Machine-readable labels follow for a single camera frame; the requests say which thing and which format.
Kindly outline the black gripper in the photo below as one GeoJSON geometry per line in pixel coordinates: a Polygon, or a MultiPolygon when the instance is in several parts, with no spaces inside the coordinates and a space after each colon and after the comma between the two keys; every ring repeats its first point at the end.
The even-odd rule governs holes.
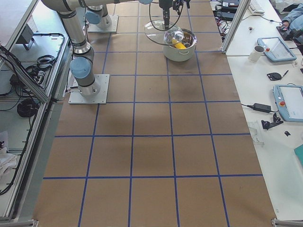
{"type": "Polygon", "coordinates": [[[173,6],[173,0],[159,0],[159,7],[163,11],[164,29],[169,29],[170,12],[169,9],[173,6]]]}
{"type": "Polygon", "coordinates": [[[186,4],[187,8],[190,8],[190,0],[173,0],[173,9],[179,9],[186,4]]]}

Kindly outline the person blue sleeve forearm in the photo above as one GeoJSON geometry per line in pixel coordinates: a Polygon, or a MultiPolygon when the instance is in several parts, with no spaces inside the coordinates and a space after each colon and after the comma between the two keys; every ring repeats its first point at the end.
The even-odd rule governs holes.
{"type": "Polygon", "coordinates": [[[284,17],[283,21],[288,21],[290,23],[290,29],[300,30],[303,28],[303,4],[300,3],[297,8],[293,9],[284,17]]]}

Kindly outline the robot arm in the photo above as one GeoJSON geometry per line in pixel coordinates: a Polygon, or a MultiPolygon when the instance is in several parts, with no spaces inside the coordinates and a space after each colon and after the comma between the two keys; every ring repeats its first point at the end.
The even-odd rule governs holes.
{"type": "Polygon", "coordinates": [[[78,90],[84,97],[95,96],[101,90],[93,73],[94,50],[87,41],[76,8],[88,8],[107,4],[119,4],[120,0],[44,0],[49,9],[56,11],[67,32],[75,58],[70,63],[70,71],[78,83],[78,90]]]}

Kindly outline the person hand on mouse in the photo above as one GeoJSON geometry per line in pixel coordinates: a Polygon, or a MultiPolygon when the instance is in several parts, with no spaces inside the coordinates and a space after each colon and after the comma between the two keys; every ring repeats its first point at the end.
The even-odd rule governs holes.
{"type": "Polygon", "coordinates": [[[282,25],[283,25],[286,29],[288,29],[290,23],[289,23],[288,21],[283,21],[283,22],[282,22],[282,25]]]}

